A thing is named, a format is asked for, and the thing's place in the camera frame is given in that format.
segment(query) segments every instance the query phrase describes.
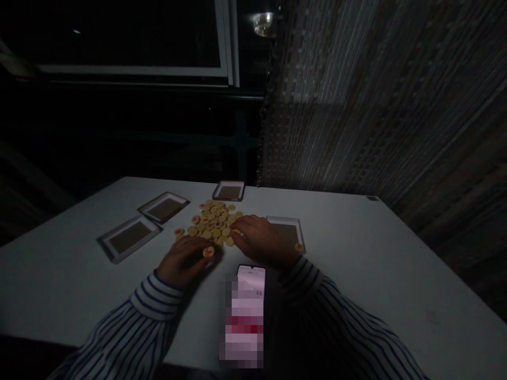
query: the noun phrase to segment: blurred screen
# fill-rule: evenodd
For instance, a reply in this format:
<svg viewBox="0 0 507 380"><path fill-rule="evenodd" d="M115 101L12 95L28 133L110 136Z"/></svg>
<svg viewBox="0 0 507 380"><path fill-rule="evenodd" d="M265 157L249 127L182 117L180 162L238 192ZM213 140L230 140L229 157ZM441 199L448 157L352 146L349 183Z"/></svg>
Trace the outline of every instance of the blurred screen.
<svg viewBox="0 0 507 380"><path fill-rule="evenodd" d="M240 265L226 308L221 366L263 368L264 285L266 270Z"/></svg>

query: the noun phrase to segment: ceiling light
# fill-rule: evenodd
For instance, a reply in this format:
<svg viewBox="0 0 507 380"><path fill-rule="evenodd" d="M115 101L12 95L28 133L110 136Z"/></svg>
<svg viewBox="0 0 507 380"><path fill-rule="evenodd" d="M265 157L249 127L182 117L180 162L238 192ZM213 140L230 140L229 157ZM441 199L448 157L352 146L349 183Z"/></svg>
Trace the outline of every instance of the ceiling light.
<svg viewBox="0 0 507 380"><path fill-rule="evenodd" d="M276 36L274 20L275 15L273 12L254 15L252 17L253 31L261 37L274 38Z"/></svg>

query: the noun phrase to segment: person's left hand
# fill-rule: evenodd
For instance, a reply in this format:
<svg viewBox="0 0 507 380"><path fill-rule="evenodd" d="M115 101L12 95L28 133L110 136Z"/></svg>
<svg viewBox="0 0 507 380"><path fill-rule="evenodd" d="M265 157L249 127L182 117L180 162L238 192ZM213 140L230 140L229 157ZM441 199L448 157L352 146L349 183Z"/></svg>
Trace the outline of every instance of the person's left hand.
<svg viewBox="0 0 507 380"><path fill-rule="evenodd" d="M202 257L196 264L185 268L183 263L191 255L209 247L212 243L202 237L186 236L173 244L158 266L157 276L168 285L185 288L204 267L213 261L213 257Z"/></svg>

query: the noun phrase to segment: table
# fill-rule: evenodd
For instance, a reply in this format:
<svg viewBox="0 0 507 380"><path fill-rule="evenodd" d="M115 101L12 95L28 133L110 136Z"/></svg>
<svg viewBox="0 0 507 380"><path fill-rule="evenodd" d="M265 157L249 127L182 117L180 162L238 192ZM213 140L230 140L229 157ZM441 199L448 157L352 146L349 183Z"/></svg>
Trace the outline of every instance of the table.
<svg viewBox="0 0 507 380"><path fill-rule="evenodd" d="M0 249L0 333L81 345L158 266L216 184L125 177ZM119 265L96 238L170 191L191 204ZM432 379L504 378L507 325L391 210L362 195L247 187L237 210L298 217L306 256L400 336ZM219 282L249 263L236 248L197 288L164 361L218 368ZM270 287L267 276L266 309Z"/></svg>

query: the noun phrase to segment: striped shirt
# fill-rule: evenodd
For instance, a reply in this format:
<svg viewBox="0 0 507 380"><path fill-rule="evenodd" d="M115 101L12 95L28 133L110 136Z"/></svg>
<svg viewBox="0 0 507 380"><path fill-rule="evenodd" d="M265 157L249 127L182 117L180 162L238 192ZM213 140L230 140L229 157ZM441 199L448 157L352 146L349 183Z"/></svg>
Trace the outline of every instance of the striped shirt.
<svg viewBox="0 0 507 380"><path fill-rule="evenodd" d="M298 310L297 333L308 342L316 367L338 369L349 378L427 379L398 336L306 258L300 256L279 281ZM49 378L152 378L169 348L169 324L182 296L154 271Z"/></svg>

